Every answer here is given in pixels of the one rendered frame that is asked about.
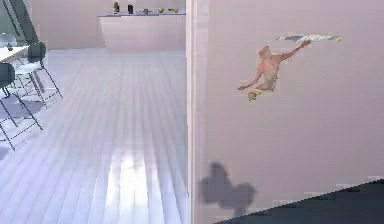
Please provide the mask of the pale kitchen counter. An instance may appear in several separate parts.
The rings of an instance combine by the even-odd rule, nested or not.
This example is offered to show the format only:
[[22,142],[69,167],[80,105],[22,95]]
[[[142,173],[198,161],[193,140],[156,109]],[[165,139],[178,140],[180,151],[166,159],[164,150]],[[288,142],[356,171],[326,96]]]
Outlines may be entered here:
[[104,13],[98,16],[105,47],[116,52],[184,50],[184,13]]

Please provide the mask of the black and white chair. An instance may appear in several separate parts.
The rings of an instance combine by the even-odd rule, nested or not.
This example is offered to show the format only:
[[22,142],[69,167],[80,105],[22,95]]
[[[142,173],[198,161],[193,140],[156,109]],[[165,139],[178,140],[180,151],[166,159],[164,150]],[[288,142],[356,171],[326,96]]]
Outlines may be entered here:
[[11,63],[8,62],[1,62],[0,63],[0,89],[5,93],[5,99],[10,98],[11,96],[14,96],[17,101],[19,102],[22,109],[24,109],[28,113],[28,119],[32,119],[33,123],[31,123],[29,126],[24,128],[22,131],[18,132],[14,136],[9,136],[6,129],[3,126],[3,123],[5,121],[10,120],[15,127],[17,127],[17,123],[14,119],[14,117],[11,115],[10,111],[6,107],[6,105],[3,102],[3,98],[0,98],[0,106],[4,109],[6,113],[6,118],[0,120],[0,131],[2,132],[2,135],[4,136],[3,141],[6,141],[11,149],[15,151],[15,146],[12,143],[12,140],[16,137],[18,137],[20,134],[27,131],[29,128],[31,128],[34,125],[37,125],[40,130],[43,129],[37,118],[32,114],[30,109],[27,107],[27,105],[23,102],[20,96],[18,96],[16,93],[11,93],[8,90],[8,86],[11,85],[16,79],[16,71],[14,66]]
[[[48,69],[44,64],[44,58],[47,54],[47,46],[44,42],[33,43],[27,48],[27,62],[25,64],[21,64],[16,68],[17,75],[27,75],[30,81],[33,84],[33,88],[36,91],[40,101],[46,106],[46,101],[51,97],[58,94],[60,97],[63,97],[59,87],[54,81],[52,75],[49,73]],[[42,84],[39,74],[39,71],[44,71],[47,75],[51,83],[53,84],[54,93],[51,95],[44,97],[45,87]]]

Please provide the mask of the white dining table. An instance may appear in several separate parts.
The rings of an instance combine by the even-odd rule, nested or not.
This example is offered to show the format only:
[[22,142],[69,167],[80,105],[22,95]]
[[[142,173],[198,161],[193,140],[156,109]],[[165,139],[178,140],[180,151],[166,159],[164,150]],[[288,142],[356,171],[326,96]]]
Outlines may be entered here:
[[0,48],[0,63],[1,62],[13,62],[20,58],[25,58],[28,54],[28,47],[14,47],[12,51],[9,51],[6,47]]

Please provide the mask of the dark window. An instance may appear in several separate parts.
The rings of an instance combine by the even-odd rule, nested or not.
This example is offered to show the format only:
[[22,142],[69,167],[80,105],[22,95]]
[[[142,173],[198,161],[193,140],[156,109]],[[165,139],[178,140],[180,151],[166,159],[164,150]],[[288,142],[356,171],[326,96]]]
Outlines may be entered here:
[[0,0],[0,34],[13,36],[19,46],[39,41],[24,0]]

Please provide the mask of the surfer wall picture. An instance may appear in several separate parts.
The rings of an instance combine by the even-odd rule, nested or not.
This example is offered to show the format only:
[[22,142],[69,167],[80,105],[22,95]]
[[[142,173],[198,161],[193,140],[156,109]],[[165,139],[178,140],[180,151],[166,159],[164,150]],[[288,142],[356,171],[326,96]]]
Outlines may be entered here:
[[261,59],[257,67],[257,73],[255,78],[248,84],[241,85],[238,90],[244,90],[255,85],[261,76],[264,76],[264,82],[250,90],[247,94],[248,101],[252,102],[257,99],[258,95],[263,94],[266,91],[273,92],[278,80],[278,73],[280,64],[288,58],[295,55],[300,49],[308,46],[313,41],[336,41],[340,42],[342,36],[339,35],[294,35],[294,36],[280,36],[278,40],[281,41],[294,41],[298,43],[298,46],[293,50],[285,53],[274,54],[271,52],[269,46],[264,46],[259,52],[259,58]]

